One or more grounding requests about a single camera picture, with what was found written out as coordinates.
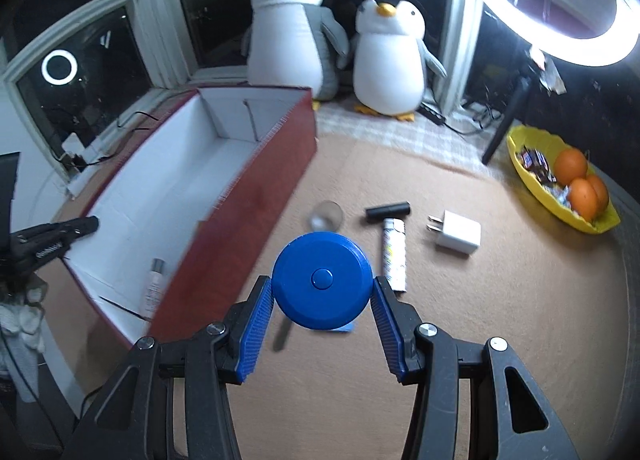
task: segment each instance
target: metal screw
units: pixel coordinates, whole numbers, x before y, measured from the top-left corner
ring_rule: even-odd
[[[226,330],[226,326],[224,323],[209,323],[207,325],[207,334],[209,335],[220,335],[224,333]]]
[[[489,345],[497,352],[504,352],[507,350],[507,341],[501,337],[492,337],[489,341]]]
[[[418,326],[418,332],[424,337],[431,337],[438,333],[438,328],[431,323],[422,323]]]
[[[141,350],[149,350],[149,348],[153,348],[154,344],[156,344],[156,340],[150,336],[146,336],[138,339],[136,346]]]

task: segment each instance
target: orange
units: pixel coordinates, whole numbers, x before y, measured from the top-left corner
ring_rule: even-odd
[[[598,214],[602,213],[609,205],[609,190],[597,175],[589,175],[587,180],[596,192],[598,197]]]
[[[580,150],[569,148],[562,150],[554,163],[554,175],[561,185],[569,185],[574,179],[587,176],[588,163]]]
[[[591,222],[598,212],[598,195],[586,179],[574,179],[569,185],[567,196],[571,209],[577,212],[587,222]]]

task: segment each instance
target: small penguin plush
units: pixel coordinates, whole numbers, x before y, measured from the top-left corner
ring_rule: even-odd
[[[351,50],[353,91],[366,108],[357,111],[414,120],[428,86],[427,66],[443,78],[447,75],[424,45],[424,33],[424,18],[410,2],[361,3]]]
[[[248,54],[248,82],[307,86],[314,99],[332,99],[338,91],[336,55],[346,58],[350,45],[331,9],[322,7],[322,0],[251,0],[251,4],[254,19],[241,47],[242,54]]]

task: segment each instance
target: small bottle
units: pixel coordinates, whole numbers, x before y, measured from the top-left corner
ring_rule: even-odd
[[[142,303],[140,306],[140,315],[146,319],[153,318],[164,294],[164,260],[154,258],[151,263],[151,271],[149,272],[148,281],[142,295]]]
[[[382,273],[391,289],[406,292],[406,247],[404,222],[398,218],[385,218],[382,231]]]

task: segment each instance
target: black cable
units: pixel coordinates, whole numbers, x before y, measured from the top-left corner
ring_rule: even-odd
[[[86,163],[86,166],[97,166],[98,164],[102,164],[105,161],[109,161],[110,159],[113,159],[124,149],[127,143],[129,143],[134,132],[143,132],[145,130],[148,130],[148,128],[133,128],[133,130],[131,130],[129,133],[127,133],[127,135],[125,135],[125,137],[122,138],[122,141],[120,141],[120,143],[118,144],[118,147],[113,151],[111,155],[105,155],[104,157],[100,157],[97,161],[94,161],[93,163]]]
[[[73,429],[74,431],[78,427],[78,424],[82,420],[82,417],[84,417],[84,405],[89,401],[89,399],[92,396],[96,395],[103,387],[104,387],[104,384],[102,386],[98,386],[95,390],[91,390],[89,393],[87,393],[82,399],[82,404],[80,404],[80,417],[74,421],[74,429]]]
[[[44,409],[42,402],[40,401],[39,398],[37,398],[36,394],[33,392],[31,385],[27,382],[27,379],[25,379],[24,374],[22,373],[22,370],[20,370],[20,367],[18,366],[18,363],[15,361],[14,354],[12,353],[11,348],[9,348],[9,343],[7,343],[6,341],[6,337],[4,336],[4,332],[2,332],[1,326],[0,326],[0,337],[2,337],[2,343],[4,343],[4,347],[6,348],[6,351],[9,353],[9,357],[11,357],[11,361],[14,364],[15,369],[18,372],[18,375],[22,379],[22,382],[24,382],[25,385],[27,386],[27,389],[29,390],[29,392],[31,393],[31,396],[36,401],[36,404],[40,408],[40,411],[42,411],[42,414],[46,417],[47,421],[49,421],[49,426],[51,426],[51,430],[53,431],[53,434],[56,436],[56,440],[58,440],[58,442],[60,443],[60,447],[62,448],[62,451],[64,451],[65,444],[62,442],[62,439],[60,438],[60,433],[56,429],[56,426],[53,424],[53,420],[49,416],[49,413],[47,413],[47,410]]]
[[[158,119],[157,117],[153,117],[151,114],[148,114],[148,113],[146,113],[146,112],[143,112],[142,110],[136,110],[136,111],[134,112],[134,114],[143,114],[143,115],[145,115],[145,116],[147,116],[147,117],[151,117],[151,119],[153,119],[154,121],[159,121],[159,120],[160,120],[160,119]]]
[[[47,147],[49,147],[49,151],[51,153],[51,155],[53,156],[53,158],[56,160],[56,162],[61,163],[62,164],[62,159],[63,157],[58,157],[54,151],[53,148],[51,148],[51,146],[49,145],[49,143],[47,142]]]
[[[478,133],[482,133],[485,130],[485,128],[478,128],[476,130],[473,130],[472,132],[461,132],[460,130],[456,130],[453,126],[448,125],[446,123],[444,123],[444,126],[446,126],[452,132],[455,132],[458,135],[462,135],[463,137],[466,137],[468,135],[478,135]]]
[[[136,110],[135,112],[133,112],[134,114],[143,114],[147,117],[150,117],[151,119],[153,119],[154,121],[159,121],[160,119],[158,119],[157,117],[153,117],[151,114],[148,114],[146,112],[143,112],[142,110]],[[116,118],[116,126],[118,128],[124,128],[124,125],[120,124],[120,116],[118,115],[118,117]]]
[[[494,115],[494,110],[491,108],[491,105],[486,103],[484,105],[484,110],[476,112],[472,119],[474,123],[478,123],[479,127],[484,129],[491,126],[491,124],[500,117],[502,117],[502,114],[498,113],[498,115]]]

